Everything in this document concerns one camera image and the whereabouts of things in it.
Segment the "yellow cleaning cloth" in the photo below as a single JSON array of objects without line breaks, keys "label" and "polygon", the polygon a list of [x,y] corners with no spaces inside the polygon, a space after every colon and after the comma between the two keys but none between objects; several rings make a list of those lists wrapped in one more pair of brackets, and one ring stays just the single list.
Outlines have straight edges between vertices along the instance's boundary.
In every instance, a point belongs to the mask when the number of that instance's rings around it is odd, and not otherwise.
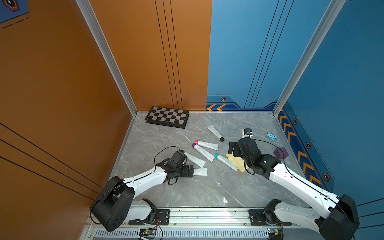
[{"label": "yellow cleaning cloth", "polygon": [[242,158],[234,157],[232,154],[226,154],[226,157],[239,169],[241,173],[246,171],[245,162]]}]

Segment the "white toothpaste tube purple cap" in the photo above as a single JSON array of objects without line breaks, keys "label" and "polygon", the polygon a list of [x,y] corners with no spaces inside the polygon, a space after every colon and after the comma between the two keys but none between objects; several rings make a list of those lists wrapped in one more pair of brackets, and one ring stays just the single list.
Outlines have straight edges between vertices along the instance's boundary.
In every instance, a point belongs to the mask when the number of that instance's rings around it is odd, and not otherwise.
[{"label": "white toothpaste tube purple cap", "polygon": [[194,169],[193,176],[207,176],[208,170],[207,168]]}]

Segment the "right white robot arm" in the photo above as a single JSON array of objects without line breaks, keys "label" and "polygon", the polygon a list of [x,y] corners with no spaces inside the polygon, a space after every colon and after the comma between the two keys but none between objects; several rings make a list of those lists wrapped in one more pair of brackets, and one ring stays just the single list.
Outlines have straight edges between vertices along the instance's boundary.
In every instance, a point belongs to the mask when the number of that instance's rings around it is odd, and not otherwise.
[{"label": "right white robot arm", "polygon": [[253,174],[270,180],[306,202],[309,207],[292,206],[281,200],[271,200],[263,211],[269,225],[292,223],[319,233],[325,240],[354,240],[360,221],[355,201],[331,193],[290,170],[284,160],[263,154],[255,139],[242,138],[229,143],[229,154],[243,160]]}]

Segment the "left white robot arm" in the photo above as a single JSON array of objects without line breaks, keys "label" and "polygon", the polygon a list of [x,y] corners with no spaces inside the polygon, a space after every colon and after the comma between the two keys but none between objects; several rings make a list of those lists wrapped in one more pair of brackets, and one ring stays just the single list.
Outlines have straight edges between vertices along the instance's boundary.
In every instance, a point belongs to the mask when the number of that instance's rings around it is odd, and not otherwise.
[{"label": "left white robot arm", "polygon": [[148,199],[135,201],[135,198],[172,179],[192,178],[194,166],[186,164],[185,160],[185,157],[177,162],[165,159],[137,176],[125,179],[112,177],[90,206],[92,222],[102,225],[108,232],[129,221],[155,224],[157,207]]}]

